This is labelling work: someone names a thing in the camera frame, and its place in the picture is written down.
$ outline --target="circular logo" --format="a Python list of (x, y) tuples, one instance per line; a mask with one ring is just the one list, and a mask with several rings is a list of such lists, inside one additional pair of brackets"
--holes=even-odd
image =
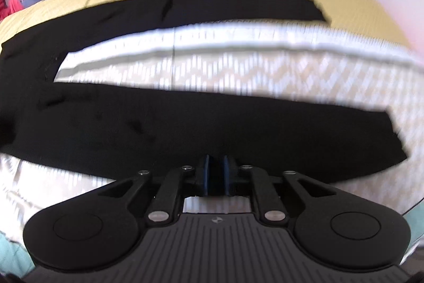
[(216, 216), (216, 217), (214, 217), (213, 219), (212, 219), (212, 222), (213, 223), (216, 223), (216, 224), (218, 224), (218, 223), (221, 223), (221, 222), (223, 222), (224, 220), (221, 218), (221, 217), (219, 217), (219, 216)]

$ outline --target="screw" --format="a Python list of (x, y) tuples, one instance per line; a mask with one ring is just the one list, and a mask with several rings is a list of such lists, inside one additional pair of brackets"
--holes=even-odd
[(165, 211), (153, 211), (147, 217), (153, 222), (163, 222), (169, 218), (169, 215)]
[(278, 222), (286, 218), (286, 214), (283, 211), (271, 210), (265, 213), (265, 218), (268, 221)]

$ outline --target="black fabric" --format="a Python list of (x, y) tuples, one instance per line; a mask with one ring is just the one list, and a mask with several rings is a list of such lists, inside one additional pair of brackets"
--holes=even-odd
[(140, 169), (163, 175), (197, 163), (203, 154), (230, 154), (271, 175), (296, 170), (324, 182), (400, 163), (406, 155), (385, 112), (53, 83), (68, 52), (116, 36), (207, 21), (320, 14), (308, 0), (127, 0), (31, 27), (4, 43), (0, 55), (0, 151), (115, 179)]

